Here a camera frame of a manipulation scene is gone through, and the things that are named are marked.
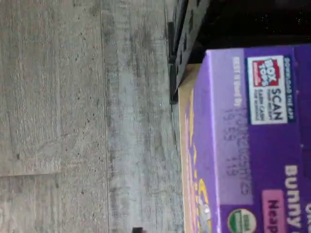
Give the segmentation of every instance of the vinyl plank floor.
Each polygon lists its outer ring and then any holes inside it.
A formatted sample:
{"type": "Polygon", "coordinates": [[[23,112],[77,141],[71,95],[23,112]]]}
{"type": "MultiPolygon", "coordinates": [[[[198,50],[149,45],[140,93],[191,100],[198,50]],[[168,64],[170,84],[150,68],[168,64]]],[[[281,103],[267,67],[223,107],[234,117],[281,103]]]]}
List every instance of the vinyl plank floor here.
{"type": "Polygon", "coordinates": [[[0,232],[183,232],[169,2],[0,0],[0,232]]]}
{"type": "Polygon", "coordinates": [[[0,0],[0,232],[108,232],[100,22],[98,0],[0,0]]]}

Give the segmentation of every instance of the black metal frame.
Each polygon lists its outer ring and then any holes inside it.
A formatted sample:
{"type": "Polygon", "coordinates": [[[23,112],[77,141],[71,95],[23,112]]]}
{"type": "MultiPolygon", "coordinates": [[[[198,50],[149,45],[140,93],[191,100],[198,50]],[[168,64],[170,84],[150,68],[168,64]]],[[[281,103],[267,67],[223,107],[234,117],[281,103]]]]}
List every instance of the black metal frame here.
{"type": "Polygon", "coordinates": [[[132,233],[143,233],[143,228],[142,227],[133,227],[132,228],[132,233]]]}
{"type": "Polygon", "coordinates": [[[309,0],[176,0],[168,23],[171,102],[188,63],[206,49],[311,41],[309,0]]]}

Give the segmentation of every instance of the small black object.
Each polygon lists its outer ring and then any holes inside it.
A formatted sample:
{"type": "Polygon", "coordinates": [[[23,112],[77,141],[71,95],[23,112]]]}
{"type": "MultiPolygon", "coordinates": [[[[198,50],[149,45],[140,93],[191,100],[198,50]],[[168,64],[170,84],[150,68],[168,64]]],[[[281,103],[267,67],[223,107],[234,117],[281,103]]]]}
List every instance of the small black object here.
{"type": "Polygon", "coordinates": [[[142,227],[133,227],[132,228],[132,233],[143,233],[143,228],[142,227]]]}
{"type": "Polygon", "coordinates": [[[311,42],[310,0],[176,0],[168,23],[171,103],[207,49],[311,42]]]}

